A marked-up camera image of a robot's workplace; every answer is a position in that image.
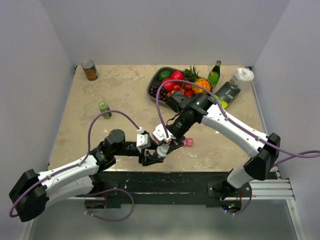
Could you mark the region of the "white pill bottle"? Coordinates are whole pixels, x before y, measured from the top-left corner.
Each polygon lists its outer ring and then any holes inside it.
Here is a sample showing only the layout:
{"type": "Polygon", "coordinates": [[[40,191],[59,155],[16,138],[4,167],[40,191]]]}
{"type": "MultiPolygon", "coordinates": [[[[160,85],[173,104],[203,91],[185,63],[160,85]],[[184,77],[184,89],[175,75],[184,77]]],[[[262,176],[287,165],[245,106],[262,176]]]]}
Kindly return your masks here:
{"type": "Polygon", "coordinates": [[[168,152],[163,152],[161,150],[161,145],[160,145],[160,146],[157,147],[156,153],[157,153],[157,158],[165,158],[167,156],[168,152]]]}

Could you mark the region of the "pink weekly pill organizer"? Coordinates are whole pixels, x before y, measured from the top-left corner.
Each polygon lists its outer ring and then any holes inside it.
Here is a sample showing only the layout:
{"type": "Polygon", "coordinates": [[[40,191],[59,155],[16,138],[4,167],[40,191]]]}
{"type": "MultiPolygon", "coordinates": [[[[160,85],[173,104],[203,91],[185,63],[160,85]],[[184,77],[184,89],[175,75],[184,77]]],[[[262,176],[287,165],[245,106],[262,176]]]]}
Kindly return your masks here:
{"type": "Polygon", "coordinates": [[[183,141],[183,146],[184,147],[192,147],[194,145],[194,140],[192,137],[186,137],[183,141]]]}

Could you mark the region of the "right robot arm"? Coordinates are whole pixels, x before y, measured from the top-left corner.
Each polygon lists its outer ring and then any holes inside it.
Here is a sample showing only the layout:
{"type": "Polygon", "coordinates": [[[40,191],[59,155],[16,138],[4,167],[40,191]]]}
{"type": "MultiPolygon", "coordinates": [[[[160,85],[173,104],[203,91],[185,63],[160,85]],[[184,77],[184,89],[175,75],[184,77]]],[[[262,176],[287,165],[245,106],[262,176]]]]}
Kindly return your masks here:
{"type": "Polygon", "coordinates": [[[267,135],[249,127],[219,108],[212,97],[203,93],[188,98],[175,92],[166,104],[179,114],[166,128],[170,137],[179,140],[195,123],[199,123],[218,131],[249,156],[243,166],[232,169],[226,179],[215,186],[218,191],[233,197],[244,184],[252,180],[264,181],[267,178],[279,156],[281,138],[276,133],[267,135]]]}

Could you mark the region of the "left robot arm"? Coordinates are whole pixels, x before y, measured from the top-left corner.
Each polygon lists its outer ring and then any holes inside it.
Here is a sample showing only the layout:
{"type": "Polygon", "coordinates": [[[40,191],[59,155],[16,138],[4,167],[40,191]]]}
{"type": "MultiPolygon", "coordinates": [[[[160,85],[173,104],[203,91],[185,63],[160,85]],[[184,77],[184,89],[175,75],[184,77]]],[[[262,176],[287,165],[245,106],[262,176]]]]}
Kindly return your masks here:
{"type": "Polygon", "coordinates": [[[99,196],[104,184],[96,177],[113,166],[117,156],[138,157],[143,166],[161,163],[168,154],[170,141],[171,137],[161,130],[149,134],[143,129],[137,131],[136,141],[126,141],[124,131],[114,129],[80,159],[39,173],[33,169],[25,171],[9,192],[13,204],[9,216],[24,223],[64,199],[87,194],[99,196]]]}

